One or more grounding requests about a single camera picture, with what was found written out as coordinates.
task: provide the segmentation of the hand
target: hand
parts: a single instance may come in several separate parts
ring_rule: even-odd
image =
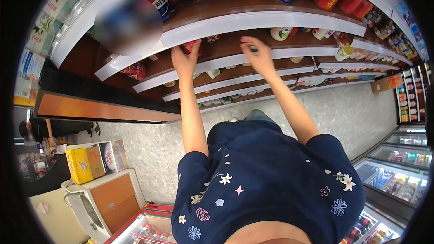
[[[193,80],[193,73],[196,68],[196,63],[198,62],[198,51],[201,42],[202,40],[199,39],[194,43],[189,55],[184,54],[179,46],[172,48],[172,64],[178,73],[179,79]]]
[[[241,51],[246,55],[247,59],[252,63],[253,69],[262,75],[265,79],[276,74],[274,62],[271,59],[271,49],[265,43],[255,37],[243,36],[240,41]],[[258,48],[258,54],[254,55],[249,46],[255,45]]]

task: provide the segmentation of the cloth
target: cloth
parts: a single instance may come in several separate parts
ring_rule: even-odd
[[[77,134],[93,127],[93,122],[51,120],[51,132],[53,137],[63,137]],[[32,134],[36,141],[42,143],[43,138],[48,138],[48,127],[44,119],[30,117]]]
[[[286,222],[314,244],[336,244],[365,205],[362,182],[331,135],[303,145],[273,122],[252,120],[221,122],[207,142],[210,159],[189,152],[178,164],[171,224],[180,244],[222,244],[258,221]]]

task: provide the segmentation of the cashier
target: cashier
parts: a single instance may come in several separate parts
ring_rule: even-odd
[[[258,48],[254,55],[249,46]],[[179,75],[182,140],[171,218],[178,243],[336,244],[365,205],[365,191],[339,140],[315,123],[276,73],[271,50],[253,37],[241,50],[271,86],[296,139],[262,111],[220,122],[206,138],[193,90],[200,40],[172,49]]]

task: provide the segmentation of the floor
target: floor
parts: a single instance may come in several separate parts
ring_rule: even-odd
[[[369,83],[334,87],[296,95],[316,123],[320,133],[337,137],[351,159],[372,147],[396,127],[394,91],[372,94]],[[260,109],[276,121],[282,131],[294,136],[277,100],[266,100],[209,111],[202,114],[205,132],[233,117],[243,119]],[[70,137],[75,143],[122,139],[128,165],[135,169],[147,201],[173,204],[177,190],[177,164],[185,154],[181,122],[130,124],[101,122],[101,136],[86,131]]]

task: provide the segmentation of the convenience store aisle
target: convenience store aisle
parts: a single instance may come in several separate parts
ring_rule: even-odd
[[[372,94],[369,83],[346,85],[296,95],[320,133],[337,137],[350,159],[362,154],[396,127],[394,91]],[[294,136],[277,100],[232,106],[202,114],[205,132],[233,117],[243,119],[260,109],[282,131]],[[101,136],[86,131],[71,136],[75,143],[122,139],[128,165],[136,170],[147,201],[172,204],[177,189],[177,164],[185,154],[181,122],[166,125],[101,122]]]

